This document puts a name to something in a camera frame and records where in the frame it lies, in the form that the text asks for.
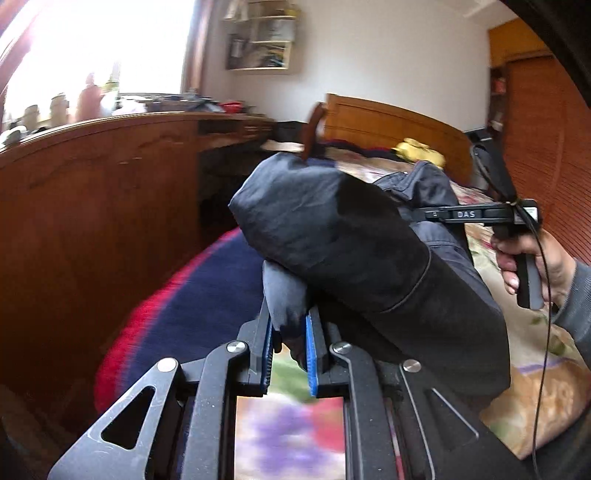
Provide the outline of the grey right sleeve forearm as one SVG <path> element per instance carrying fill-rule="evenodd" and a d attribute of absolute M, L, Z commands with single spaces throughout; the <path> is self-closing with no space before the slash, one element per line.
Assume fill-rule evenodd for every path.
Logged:
<path fill-rule="evenodd" d="M 576 262 L 573 282 L 554 323 L 565 329 L 587 367 L 591 363 L 591 269 Z"/>

